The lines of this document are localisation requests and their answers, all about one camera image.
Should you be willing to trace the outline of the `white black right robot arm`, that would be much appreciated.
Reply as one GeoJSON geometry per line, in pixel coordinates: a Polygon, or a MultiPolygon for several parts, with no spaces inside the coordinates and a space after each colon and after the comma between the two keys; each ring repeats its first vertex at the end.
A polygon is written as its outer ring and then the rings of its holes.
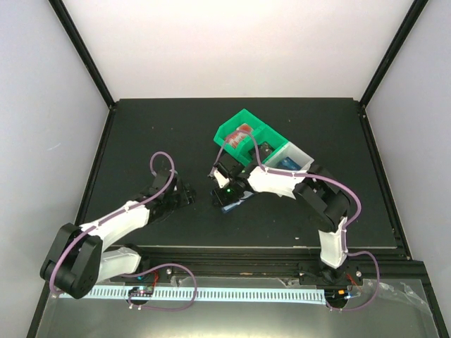
{"type": "Polygon", "coordinates": [[[224,209],[259,193],[297,201],[307,223],[318,230],[321,277],[335,284],[346,275],[343,263],[349,252],[347,227],[360,216],[362,203],[350,188],[326,174],[321,166],[283,170],[257,159],[243,165],[226,154],[214,163],[209,177],[216,183],[212,191],[214,204],[224,209]]]}

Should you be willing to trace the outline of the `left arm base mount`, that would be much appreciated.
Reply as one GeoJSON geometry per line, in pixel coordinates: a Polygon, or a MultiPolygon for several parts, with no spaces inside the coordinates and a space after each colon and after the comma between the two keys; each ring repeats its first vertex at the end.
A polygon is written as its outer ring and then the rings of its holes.
{"type": "Polygon", "coordinates": [[[175,266],[173,265],[158,265],[154,260],[143,258],[133,271],[109,277],[107,281],[126,284],[156,284],[161,278],[171,275],[174,270],[175,266]]]}

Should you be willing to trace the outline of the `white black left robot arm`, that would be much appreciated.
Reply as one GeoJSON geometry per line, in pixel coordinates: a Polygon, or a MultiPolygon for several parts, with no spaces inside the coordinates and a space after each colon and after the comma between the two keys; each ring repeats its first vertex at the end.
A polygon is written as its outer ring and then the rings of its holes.
{"type": "Polygon", "coordinates": [[[93,286],[120,275],[136,281],[150,276],[151,263],[132,245],[110,246],[173,211],[189,206],[196,192],[177,173],[160,170],[153,182],[119,209],[83,225],[67,223],[57,232],[40,268],[40,277],[54,293],[74,299],[86,296],[93,286]]]}

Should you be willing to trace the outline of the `blue leather card holder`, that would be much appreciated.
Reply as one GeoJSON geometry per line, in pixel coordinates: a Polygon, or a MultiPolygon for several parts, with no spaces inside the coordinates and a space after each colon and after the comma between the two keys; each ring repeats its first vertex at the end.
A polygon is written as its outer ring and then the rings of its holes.
{"type": "Polygon", "coordinates": [[[243,197],[240,197],[238,199],[238,201],[233,202],[227,206],[224,206],[221,208],[221,211],[223,213],[228,213],[230,211],[232,211],[234,208],[237,208],[240,204],[243,204],[244,202],[246,202],[246,200],[250,199],[251,197],[254,196],[254,193],[251,192],[245,192],[243,197]]]}

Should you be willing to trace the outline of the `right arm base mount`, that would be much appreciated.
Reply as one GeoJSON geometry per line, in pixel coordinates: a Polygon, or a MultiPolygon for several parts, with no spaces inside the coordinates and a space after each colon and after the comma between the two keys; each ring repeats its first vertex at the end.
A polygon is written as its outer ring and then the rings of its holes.
{"type": "Polygon", "coordinates": [[[345,261],[339,268],[332,268],[320,261],[300,261],[297,276],[300,284],[317,287],[346,287],[351,284],[362,286],[362,277],[357,276],[359,267],[345,261]]]}

